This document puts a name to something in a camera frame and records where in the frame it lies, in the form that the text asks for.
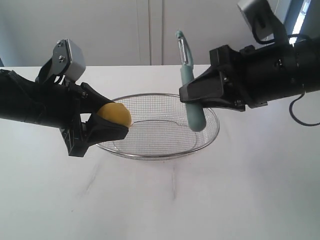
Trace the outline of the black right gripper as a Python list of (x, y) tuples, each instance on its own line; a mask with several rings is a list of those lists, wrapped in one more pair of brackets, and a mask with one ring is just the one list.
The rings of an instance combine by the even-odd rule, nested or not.
[(228, 45), (209, 52), (210, 67), (194, 78), (193, 68), (180, 69), (181, 102), (200, 102), (203, 108), (244, 112), (269, 101), (301, 95), (304, 42), (249, 45), (235, 51)]

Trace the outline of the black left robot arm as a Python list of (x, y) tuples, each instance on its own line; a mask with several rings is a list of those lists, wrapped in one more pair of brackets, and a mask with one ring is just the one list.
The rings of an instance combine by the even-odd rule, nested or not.
[(98, 115), (110, 103), (86, 82), (44, 85), (13, 70), (0, 71), (0, 117), (58, 128), (72, 157), (83, 157), (93, 145), (126, 137), (128, 127)]

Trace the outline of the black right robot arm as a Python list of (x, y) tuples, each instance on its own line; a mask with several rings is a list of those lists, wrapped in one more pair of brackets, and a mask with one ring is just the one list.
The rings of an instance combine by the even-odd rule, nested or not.
[(179, 89), (181, 102), (243, 112), (320, 89), (319, 37), (241, 51), (223, 45), (209, 55), (209, 68)]

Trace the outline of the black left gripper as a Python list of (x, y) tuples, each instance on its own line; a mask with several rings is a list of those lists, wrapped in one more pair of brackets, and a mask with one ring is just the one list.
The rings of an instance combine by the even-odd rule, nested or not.
[[(128, 134), (128, 127), (97, 114), (101, 107), (113, 101), (88, 83), (82, 82), (79, 86), (62, 76), (53, 76), (46, 81), (37, 76), (35, 83), (38, 90), (36, 103), (40, 111), (34, 123), (59, 129), (69, 156), (83, 157), (89, 147), (123, 140)], [(80, 113), (91, 115), (82, 122)]]

